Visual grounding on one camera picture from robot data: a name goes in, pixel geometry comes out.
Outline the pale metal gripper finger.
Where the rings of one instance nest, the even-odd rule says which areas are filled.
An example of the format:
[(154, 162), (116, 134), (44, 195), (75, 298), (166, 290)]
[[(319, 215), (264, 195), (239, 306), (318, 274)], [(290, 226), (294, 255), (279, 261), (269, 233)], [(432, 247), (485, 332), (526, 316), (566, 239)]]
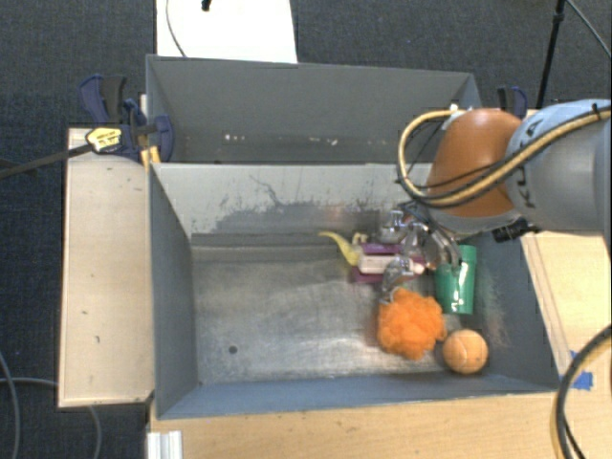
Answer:
[(394, 257), (387, 264), (382, 274), (382, 297), (380, 298), (380, 303), (391, 303), (393, 292), (414, 278), (413, 260), (400, 256)]
[(407, 214), (400, 209), (392, 209), (380, 226), (380, 242), (398, 245), (407, 236)]

